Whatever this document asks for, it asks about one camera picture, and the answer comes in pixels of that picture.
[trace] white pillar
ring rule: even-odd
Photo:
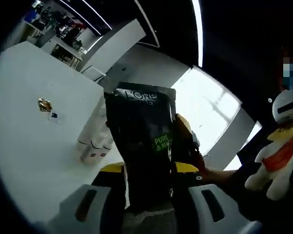
[[[137,19],[130,23],[113,28],[95,44],[76,70],[82,72],[90,66],[94,66],[106,73],[133,45],[146,34]]]
[[[204,157],[207,167],[223,170],[235,157],[250,135],[255,122],[240,108],[231,124]]]

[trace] plush toy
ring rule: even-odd
[[[289,189],[293,170],[293,90],[279,94],[272,113],[278,129],[268,136],[272,143],[258,153],[255,162],[262,165],[247,179],[245,187],[252,191],[262,190],[272,180],[267,197],[280,200]]]

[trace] black product bag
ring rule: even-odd
[[[126,82],[105,93],[107,122],[126,164],[133,211],[169,199],[175,97],[174,89]]]

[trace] ceiling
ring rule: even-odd
[[[110,25],[137,18],[147,34],[141,41],[146,46],[188,66],[198,65],[191,0],[86,1]],[[106,25],[82,0],[70,0],[70,5],[104,30]],[[292,0],[274,5],[255,0],[200,0],[200,5],[203,70],[229,88],[255,121],[273,123],[268,98],[274,99],[280,91],[281,47],[293,39]]]

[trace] yellow part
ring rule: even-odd
[[[123,166],[124,166],[123,162],[108,164],[105,167],[101,168],[100,172],[120,173],[120,172],[122,172]]]
[[[199,169],[197,169],[195,166],[183,162],[175,162],[177,172],[198,172]]]
[[[278,128],[273,133],[268,136],[268,140],[282,140],[293,137],[293,127],[286,129],[286,128]]]
[[[190,124],[180,114],[176,114],[176,124],[183,138],[192,139],[192,131]]]

